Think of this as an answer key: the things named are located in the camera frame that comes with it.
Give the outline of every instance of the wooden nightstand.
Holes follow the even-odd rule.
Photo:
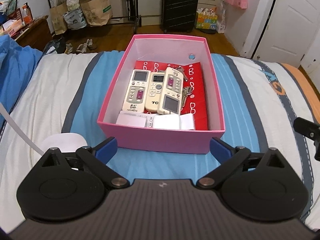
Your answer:
[[[47,18],[48,16],[43,16],[27,26],[29,29],[23,33],[16,42],[22,47],[29,45],[34,49],[43,51],[47,43],[52,41]]]

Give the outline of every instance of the red bag with white letters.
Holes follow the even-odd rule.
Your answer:
[[[177,68],[180,65],[153,61],[136,61],[135,69],[150,70],[151,72],[165,71],[167,67]],[[181,114],[192,113],[195,119],[196,130],[208,130],[207,107],[204,93],[204,83],[200,62],[181,66],[188,81],[183,82],[183,87],[193,87],[192,95],[187,97]]]

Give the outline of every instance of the white strap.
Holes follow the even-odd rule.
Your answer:
[[[44,155],[44,152],[35,145],[29,138],[24,134],[24,132],[19,128],[19,126],[15,123],[15,121],[11,118],[7,110],[4,108],[2,103],[0,102],[0,114],[4,117],[4,119],[7,121],[7,123],[13,128],[13,130],[16,131],[16,133],[37,153],[39,153],[41,156]]]

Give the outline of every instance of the door frame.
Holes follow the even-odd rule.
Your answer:
[[[268,22],[276,0],[260,0],[254,15],[250,31],[240,52],[242,57],[253,58]]]

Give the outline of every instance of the green label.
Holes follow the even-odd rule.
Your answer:
[[[103,13],[105,13],[105,12],[107,12],[107,11],[110,10],[110,9],[111,9],[111,5],[109,5],[108,7],[104,8],[102,11],[103,11]]]

